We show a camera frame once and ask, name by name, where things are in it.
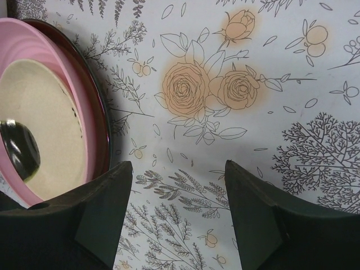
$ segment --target orange flower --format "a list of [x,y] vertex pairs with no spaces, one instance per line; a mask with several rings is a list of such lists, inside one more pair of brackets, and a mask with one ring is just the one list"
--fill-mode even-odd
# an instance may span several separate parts
[[239,110],[250,107],[257,98],[259,83],[247,71],[230,71],[210,82],[210,91],[222,104]]
[[197,63],[177,63],[164,78],[163,92],[171,113],[193,118],[205,106],[209,77]]
[[218,32],[225,36],[226,40],[239,41],[248,37],[254,30],[255,16],[250,11],[242,10],[231,19],[226,29]]

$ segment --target pink bowl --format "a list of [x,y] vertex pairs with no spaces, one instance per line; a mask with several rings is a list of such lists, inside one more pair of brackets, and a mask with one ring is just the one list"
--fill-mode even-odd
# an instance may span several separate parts
[[[50,39],[20,20],[1,18],[0,37],[0,77],[6,67],[15,60],[33,59],[51,69],[70,89],[70,95],[79,112],[85,139],[84,183],[91,181],[97,156],[95,121],[86,89],[73,65]],[[0,151],[4,149],[0,135]],[[26,204],[32,206],[43,201],[23,183],[8,157],[0,157],[0,171],[11,188]]]

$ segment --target stacked bowl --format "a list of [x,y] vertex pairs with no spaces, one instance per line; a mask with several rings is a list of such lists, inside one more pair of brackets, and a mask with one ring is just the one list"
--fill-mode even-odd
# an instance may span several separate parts
[[85,59],[55,27],[1,18],[0,37],[0,172],[32,206],[109,169],[109,112]]

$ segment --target table surface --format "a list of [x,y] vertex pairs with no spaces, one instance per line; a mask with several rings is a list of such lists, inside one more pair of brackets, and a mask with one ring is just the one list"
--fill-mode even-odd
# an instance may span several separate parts
[[305,200],[360,212],[358,1],[8,5],[58,27],[102,78],[114,162],[134,166],[114,269],[239,269],[228,159]]

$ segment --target brown bowl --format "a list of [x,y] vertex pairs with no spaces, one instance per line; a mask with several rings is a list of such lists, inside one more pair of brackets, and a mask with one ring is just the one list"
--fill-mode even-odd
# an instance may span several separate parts
[[101,86],[80,50],[56,27],[47,22],[25,19],[27,24],[39,30],[51,39],[66,55],[75,67],[83,84],[88,89],[88,97],[95,116],[97,153],[94,179],[109,170],[111,164],[110,112],[106,108]]

